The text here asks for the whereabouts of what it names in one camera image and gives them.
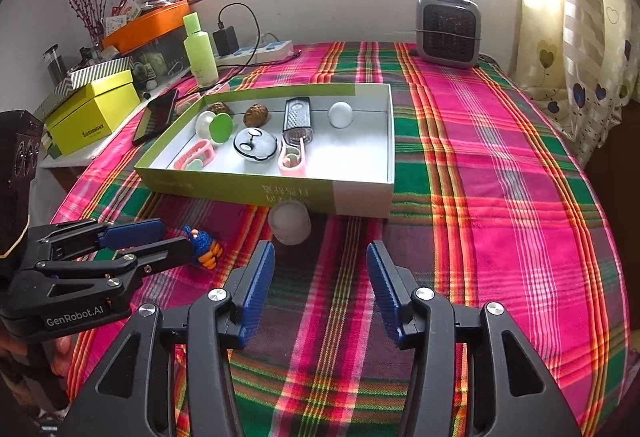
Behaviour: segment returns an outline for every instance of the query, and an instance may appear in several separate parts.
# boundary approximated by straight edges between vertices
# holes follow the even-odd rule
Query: blue gripper pad
[[[409,296],[382,242],[373,242],[367,247],[367,272],[378,308],[380,308],[386,335],[394,340],[396,346],[404,348],[406,333],[402,324],[403,302],[398,297],[398,293],[406,295],[405,300],[408,300]]]
[[[251,279],[251,284],[246,289],[247,292],[241,301],[234,298],[234,303],[241,309],[242,321],[238,340],[242,349],[247,346],[249,340],[255,336],[258,330],[262,308],[267,300],[267,293],[273,277],[275,260],[276,252],[273,243],[259,242],[242,277],[243,280],[245,278]]]
[[[164,223],[159,218],[151,218],[148,221],[107,227],[98,239],[102,247],[116,251],[126,247],[157,242],[164,237],[165,232]]]

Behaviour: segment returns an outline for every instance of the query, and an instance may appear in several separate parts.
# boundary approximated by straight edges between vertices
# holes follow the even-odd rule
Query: smartphone
[[[174,88],[149,102],[145,113],[142,114],[136,134],[133,136],[133,146],[146,143],[169,127],[177,95],[178,90]]]

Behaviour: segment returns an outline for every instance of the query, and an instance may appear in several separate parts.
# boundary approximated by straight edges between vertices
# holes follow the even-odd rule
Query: bed
[[[584,435],[619,403],[628,354],[620,262],[602,209],[548,120],[500,69],[427,64],[407,44],[300,46],[292,62],[259,67],[235,90],[274,84],[389,83],[396,130],[392,216],[312,215],[301,246],[276,245],[276,269],[257,336],[230,358],[248,436],[395,435],[412,353],[385,337],[364,264],[382,239],[396,265],[452,302],[499,300],[558,382]],[[179,86],[181,95],[193,80]],[[268,210],[150,192],[133,170],[134,118],[84,172],[54,222],[160,217],[177,236],[216,233],[216,269],[149,277],[134,303],[185,305],[244,265],[270,239]],[[102,250],[101,258],[113,253]],[[124,322],[80,335],[71,397]],[[466,360],[458,348],[454,435],[462,435]],[[184,349],[177,351],[178,435],[188,435]]]

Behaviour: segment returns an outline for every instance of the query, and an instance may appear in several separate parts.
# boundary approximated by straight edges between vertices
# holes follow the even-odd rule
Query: silver screw
[[[154,312],[156,312],[156,306],[153,305],[153,303],[145,303],[144,305],[140,306],[140,309],[138,309],[138,314],[140,314],[140,316],[144,316],[145,318],[147,316],[151,316],[151,314],[153,314]]]
[[[420,298],[421,300],[433,300],[433,297],[436,295],[436,293],[433,292],[433,290],[429,289],[428,287],[418,287],[418,289],[415,290],[415,295],[418,296],[418,298]]]
[[[212,302],[219,302],[226,298],[226,291],[224,289],[212,289],[207,296]]]
[[[494,316],[500,316],[504,312],[504,307],[498,302],[487,303],[486,309]]]

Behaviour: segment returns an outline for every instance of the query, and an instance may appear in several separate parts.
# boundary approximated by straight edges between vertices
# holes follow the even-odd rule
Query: knitted toy
[[[198,231],[185,226],[184,232],[193,244],[198,262],[206,269],[213,269],[216,266],[216,258],[222,255],[222,246],[212,239],[206,231]]]

